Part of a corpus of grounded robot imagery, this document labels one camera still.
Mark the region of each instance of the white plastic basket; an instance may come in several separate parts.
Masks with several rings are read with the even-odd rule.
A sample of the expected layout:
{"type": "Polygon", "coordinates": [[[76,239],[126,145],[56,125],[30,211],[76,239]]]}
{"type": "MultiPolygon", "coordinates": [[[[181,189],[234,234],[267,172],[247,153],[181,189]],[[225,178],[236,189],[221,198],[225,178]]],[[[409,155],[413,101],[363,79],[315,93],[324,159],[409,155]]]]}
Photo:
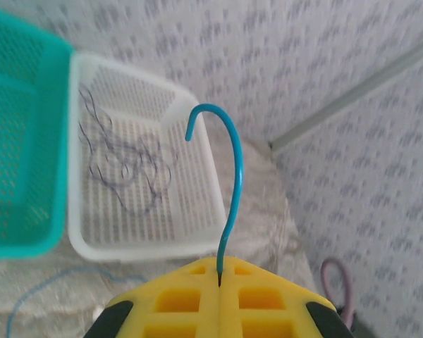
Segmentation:
{"type": "MultiPolygon", "coordinates": [[[[73,248],[93,261],[142,261],[217,249],[226,217],[202,116],[192,141],[185,141],[188,116],[197,105],[194,96],[152,74],[92,54],[73,56],[70,80],[68,234],[73,248]],[[151,148],[160,156],[157,160],[172,165],[168,170],[168,164],[156,165],[164,169],[150,184],[164,188],[155,202],[148,183],[153,173],[133,175],[132,184],[119,188],[119,198],[116,189],[97,179],[99,166],[100,175],[106,172],[107,177],[127,177],[129,169],[102,150],[94,150],[91,159],[91,149],[99,147],[91,147],[84,135],[97,141],[103,132],[91,123],[79,92],[84,88],[96,110],[110,117],[115,138],[138,143],[149,133],[143,149],[151,148]],[[83,132],[79,123],[86,124],[83,132]]],[[[108,123],[103,116],[98,121],[108,123]]]]}

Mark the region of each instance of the blue hook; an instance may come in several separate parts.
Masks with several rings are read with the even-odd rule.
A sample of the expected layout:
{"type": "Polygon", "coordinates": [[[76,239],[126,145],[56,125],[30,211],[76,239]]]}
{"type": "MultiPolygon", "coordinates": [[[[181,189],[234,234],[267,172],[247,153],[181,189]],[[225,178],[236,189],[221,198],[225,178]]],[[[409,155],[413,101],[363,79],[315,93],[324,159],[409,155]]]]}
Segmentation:
{"type": "Polygon", "coordinates": [[[191,140],[196,118],[202,111],[209,111],[210,113],[218,115],[218,117],[223,121],[231,137],[233,147],[233,160],[235,161],[235,182],[233,184],[231,209],[228,213],[227,223],[224,227],[223,234],[221,235],[221,240],[219,241],[218,254],[216,257],[218,286],[221,286],[221,277],[223,274],[224,266],[224,252],[226,251],[227,241],[229,236],[231,235],[233,225],[235,224],[235,219],[237,218],[238,207],[240,206],[241,190],[243,189],[243,180],[245,176],[245,167],[243,164],[243,150],[241,149],[240,137],[238,136],[238,132],[235,128],[235,125],[233,124],[231,118],[227,115],[227,113],[218,106],[215,106],[214,104],[200,104],[193,108],[190,114],[190,118],[188,119],[185,140],[187,142],[191,140]]]}

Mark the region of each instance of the black rubber corner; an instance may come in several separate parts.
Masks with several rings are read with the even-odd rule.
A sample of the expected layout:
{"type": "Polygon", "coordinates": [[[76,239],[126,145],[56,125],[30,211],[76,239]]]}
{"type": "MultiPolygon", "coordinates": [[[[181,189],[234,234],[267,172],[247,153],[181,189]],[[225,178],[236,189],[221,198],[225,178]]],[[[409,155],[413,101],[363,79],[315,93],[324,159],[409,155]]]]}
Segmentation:
{"type": "Polygon", "coordinates": [[[323,338],[354,338],[334,310],[315,301],[306,307],[323,338]]]}
{"type": "Polygon", "coordinates": [[[121,301],[105,308],[84,338],[116,338],[132,307],[131,301],[121,301]]]}

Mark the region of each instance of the yellow plastic object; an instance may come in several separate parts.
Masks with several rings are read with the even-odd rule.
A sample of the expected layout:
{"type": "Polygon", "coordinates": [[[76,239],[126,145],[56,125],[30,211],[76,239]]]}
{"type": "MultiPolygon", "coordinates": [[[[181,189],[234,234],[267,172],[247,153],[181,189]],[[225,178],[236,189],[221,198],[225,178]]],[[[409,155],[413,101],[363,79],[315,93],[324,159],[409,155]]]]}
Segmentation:
{"type": "Polygon", "coordinates": [[[127,312],[101,315],[85,338],[323,337],[306,303],[335,311],[328,300],[238,258],[224,267],[220,287],[216,258],[204,258],[117,296],[103,313],[125,303],[127,312]]]}

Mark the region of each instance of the blue cable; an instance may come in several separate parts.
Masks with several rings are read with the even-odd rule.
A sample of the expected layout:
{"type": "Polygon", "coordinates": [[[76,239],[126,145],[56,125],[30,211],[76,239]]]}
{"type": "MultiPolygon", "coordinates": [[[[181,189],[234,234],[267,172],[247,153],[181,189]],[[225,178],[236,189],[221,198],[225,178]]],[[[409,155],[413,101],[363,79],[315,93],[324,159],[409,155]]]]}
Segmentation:
{"type": "Polygon", "coordinates": [[[240,137],[238,132],[233,124],[231,118],[227,113],[215,106],[214,104],[200,104],[193,108],[188,119],[188,126],[186,128],[185,140],[188,142],[191,140],[192,131],[195,127],[195,122],[197,116],[202,111],[209,111],[223,121],[224,125],[227,128],[229,136],[231,137],[232,147],[233,147],[233,160],[235,161],[235,182],[233,184],[233,194],[231,201],[231,209],[228,213],[227,223],[224,227],[223,234],[221,235],[221,240],[219,241],[218,254],[216,256],[216,270],[218,272],[218,285],[221,286],[221,277],[223,274],[223,265],[224,265],[224,252],[226,251],[226,245],[229,236],[231,235],[233,225],[235,224],[235,219],[238,214],[238,207],[240,206],[241,191],[243,189],[243,180],[245,176],[245,167],[243,163],[243,150],[241,148],[240,137]]]}
{"type": "Polygon", "coordinates": [[[11,328],[13,327],[14,317],[17,315],[19,308],[31,297],[34,296],[37,292],[42,291],[45,287],[48,287],[51,283],[65,277],[72,275],[73,273],[101,273],[108,277],[108,279],[114,283],[127,282],[129,280],[138,280],[142,283],[146,282],[146,279],[142,276],[128,276],[128,277],[115,277],[110,272],[103,270],[101,268],[94,268],[91,266],[78,266],[74,268],[69,268],[56,273],[55,275],[47,278],[45,281],[40,282],[38,285],[33,287],[30,291],[25,293],[14,305],[11,314],[8,317],[8,322],[6,323],[6,338],[11,338],[11,328]]]}

